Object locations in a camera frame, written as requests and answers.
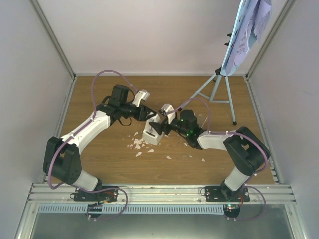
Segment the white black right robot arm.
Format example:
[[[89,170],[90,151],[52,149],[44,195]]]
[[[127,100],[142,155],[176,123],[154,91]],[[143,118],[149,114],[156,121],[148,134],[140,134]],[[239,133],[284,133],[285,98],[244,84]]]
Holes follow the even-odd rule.
[[[147,123],[158,135],[177,132],[192,148],[218,149],[228,152],[234,169],[220,185],[221,197],[231,202],[238,197],[240,188],[257,172],[268,165],[269,149],[247,127],[236,131],[212,132],[202,129],[192,110],[183,110],[180,117],[166,116],[163,121]]]

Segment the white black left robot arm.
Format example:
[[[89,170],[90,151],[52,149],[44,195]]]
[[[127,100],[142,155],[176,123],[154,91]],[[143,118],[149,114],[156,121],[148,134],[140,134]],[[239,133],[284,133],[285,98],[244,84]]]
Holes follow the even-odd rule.
[[[156,116],[155,111],[141,103],[148,99],[149,92],[140,90],[128,101],[130,92],[129,87],[115,85],[111,95],[106,96],[77,128],[61,138],[53,136],[48,140],[43,162],[48,178],[54,177],[84,190],[91,201],[101,199],[103,189],[98,186],[99,180],[82,169],[80,155],[98,134],[121,118],[147,121]]]

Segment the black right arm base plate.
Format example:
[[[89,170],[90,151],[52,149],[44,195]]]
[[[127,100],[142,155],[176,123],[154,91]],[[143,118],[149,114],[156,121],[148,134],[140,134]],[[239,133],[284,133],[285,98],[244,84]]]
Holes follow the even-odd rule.
[[[248,189],[239,188],[236,191],[231,191],[226,186],[205,186],[203,187],[203,192],[200,192],[205,196],[206,202],[214,203],[240,203],[240,202],[250,202],[250,196]]]

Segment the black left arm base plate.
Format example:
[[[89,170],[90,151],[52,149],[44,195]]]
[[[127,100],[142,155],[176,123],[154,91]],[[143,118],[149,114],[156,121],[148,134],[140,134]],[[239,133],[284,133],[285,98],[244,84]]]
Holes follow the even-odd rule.
[[[75,202],[92,202],[92,203],[110,203],[116,202],[118,196],[117,186],[102,186],[100,193],[87,193],[76,189],[74,193],[70,194],[70,199]]]

